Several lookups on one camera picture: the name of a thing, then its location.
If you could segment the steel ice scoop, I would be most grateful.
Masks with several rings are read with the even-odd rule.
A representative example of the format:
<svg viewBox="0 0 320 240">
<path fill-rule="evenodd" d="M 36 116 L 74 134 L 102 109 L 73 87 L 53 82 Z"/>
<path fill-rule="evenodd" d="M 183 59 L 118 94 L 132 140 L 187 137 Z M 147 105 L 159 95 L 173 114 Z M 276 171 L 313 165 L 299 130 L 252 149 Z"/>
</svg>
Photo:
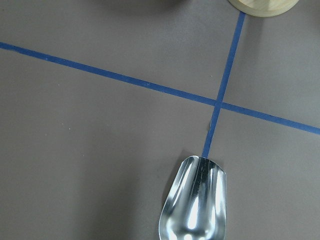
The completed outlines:
<svg viewBox="0 0 320 240">
<path fill-rule="evenodd" d="M 227 232 L 225 171 L 214 161 L 182 161 L 158 223 L 161 240 L 224 240 Z"/>
</svg>

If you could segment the round wooden board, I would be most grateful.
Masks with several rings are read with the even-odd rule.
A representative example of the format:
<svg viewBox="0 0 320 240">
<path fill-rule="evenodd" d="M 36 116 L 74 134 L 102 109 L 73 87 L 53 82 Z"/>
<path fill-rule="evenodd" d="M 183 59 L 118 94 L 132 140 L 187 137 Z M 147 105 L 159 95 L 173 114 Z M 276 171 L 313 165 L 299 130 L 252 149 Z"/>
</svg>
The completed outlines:
<svg viewBox="0 0 320 240">
<path fill-rule="evenodd" d="M 268 18 L 286 13 L 299 0 L 229 0 L 228 2 L 247 15 Z"/>
</svg>

